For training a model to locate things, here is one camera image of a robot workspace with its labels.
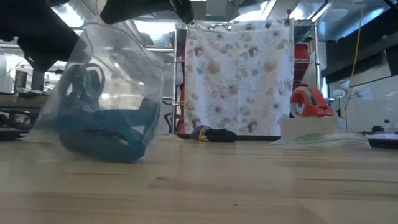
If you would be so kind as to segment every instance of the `wood grain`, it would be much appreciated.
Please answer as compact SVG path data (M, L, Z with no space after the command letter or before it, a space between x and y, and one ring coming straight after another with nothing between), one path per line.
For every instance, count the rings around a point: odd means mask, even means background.
M161 140L135 164L0 143L1 223L397 223L398 151Z

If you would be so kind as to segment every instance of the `wooden tabletop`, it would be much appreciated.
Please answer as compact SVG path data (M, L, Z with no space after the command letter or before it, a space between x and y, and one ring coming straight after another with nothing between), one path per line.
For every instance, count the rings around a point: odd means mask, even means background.
M159 141L135 164L0 143L1 223L387 224L398 151Z

